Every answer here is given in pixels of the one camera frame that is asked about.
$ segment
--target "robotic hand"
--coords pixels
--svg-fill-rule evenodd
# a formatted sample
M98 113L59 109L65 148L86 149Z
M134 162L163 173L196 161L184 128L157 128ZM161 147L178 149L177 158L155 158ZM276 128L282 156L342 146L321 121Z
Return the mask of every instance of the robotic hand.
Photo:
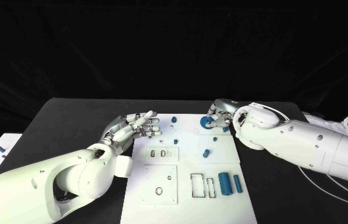
M55 223L104 195L114 175L128 178L132 158L120 155L135 138L161 135L157 113L120 116L99 143L0 174L0 223ZM53 181L65 191L55 198Z
M281 121L272 109L282 115ZM217 99L201 119L206 129L233 124L236 137L255 150L295 165L348 179L348 136L314 124L291 120L273 108L252 103L249 106Z

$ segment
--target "rectangular hole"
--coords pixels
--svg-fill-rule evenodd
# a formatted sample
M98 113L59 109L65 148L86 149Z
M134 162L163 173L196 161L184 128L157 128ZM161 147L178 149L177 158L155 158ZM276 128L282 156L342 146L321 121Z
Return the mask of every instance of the rectangular hole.
M191 174L193 197L206 197L203 174Z
M209 198L216 198L213 178L207 178L207 184L209 184Z

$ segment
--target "white robotic arm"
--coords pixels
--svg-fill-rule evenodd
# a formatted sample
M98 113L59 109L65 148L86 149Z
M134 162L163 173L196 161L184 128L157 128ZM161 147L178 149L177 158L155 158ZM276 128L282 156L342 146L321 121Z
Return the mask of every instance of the white robotic arm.
M226 127L232 123L236 137L248 147L266 149L295 165L348 179L348 136L289 120L272 109L285 117L281 121L266 108L258 103L243 106L236 101L217 99L201 122L206 122L206 128Z
M135 138L161 135L157 113L118 117L99 143L0 174L0 223L55 223L104 195L114 175L128 178L132 158L120 155ZM53 194L53 182L68 193Z

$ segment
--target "blue object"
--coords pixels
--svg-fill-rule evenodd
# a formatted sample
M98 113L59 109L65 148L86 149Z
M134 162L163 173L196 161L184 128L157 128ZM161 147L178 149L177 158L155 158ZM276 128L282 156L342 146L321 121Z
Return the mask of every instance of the blue object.
M242 190L242 186L240 186L237 175L233 175L233 179L235 179L235 183L236 183L236 187L237 187L237 193L242 193L243 190Z
M201 118L201 121L200 121L200 123L201 123L201 127L204 128L204 129L212 129L212 127L206 127L206 124L209 123L209 122L213 122L214 121L214 119L212 118L212 117L203 117Z
M232 192L232 186L230 186L229 173L226 172L219 173L219 181L220 181L222 194L232 195L233 192Z
M204 153L203 153L203 157L206 157L206 158L207 158L207 157L209 157L209 153L210 153L210 151L209 151L209 150L206 150L206 151L204 151Z

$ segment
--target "black table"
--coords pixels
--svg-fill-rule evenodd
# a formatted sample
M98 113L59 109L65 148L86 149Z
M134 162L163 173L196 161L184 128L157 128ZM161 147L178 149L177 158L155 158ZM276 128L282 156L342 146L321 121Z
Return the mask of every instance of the black table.
M263 104L282 111L291 119L306 121L294 103ZM52 99L0 165L0 173L86 148L99 141L105 126L120 115L148 110L206 114L210 105L210 101ZM347 223L348 203L317 189L295 165L266 150L252 150L237 139L235 141L258 222ZM131 153L132 147L125 155L131 156ZM328 182L324 174L306 173L322 187L348 199L348 193ZM127 179L115 177L107 194L59 223L120 223L125 187Z

